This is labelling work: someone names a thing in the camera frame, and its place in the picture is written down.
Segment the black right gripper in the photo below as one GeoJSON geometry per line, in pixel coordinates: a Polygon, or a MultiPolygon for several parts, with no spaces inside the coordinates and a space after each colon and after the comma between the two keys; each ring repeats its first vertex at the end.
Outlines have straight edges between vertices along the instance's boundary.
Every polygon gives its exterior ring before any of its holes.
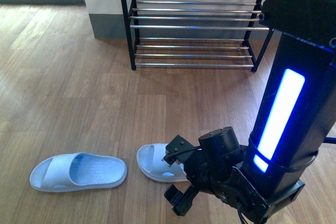
{"type": "Polygon", "coordinates": [[[164,193],[175,214],[185,216],[196,195],[204,192],[237,209],[241,223],[266,223],[268,204],[239,171],[247,147],[239,144],[233,128],[214,130],[198,141],[199,146],[193,146],[177,135],[165,148],[164,161],[182,164],[190,181],[185,192],[171,185],[164,193]]]}

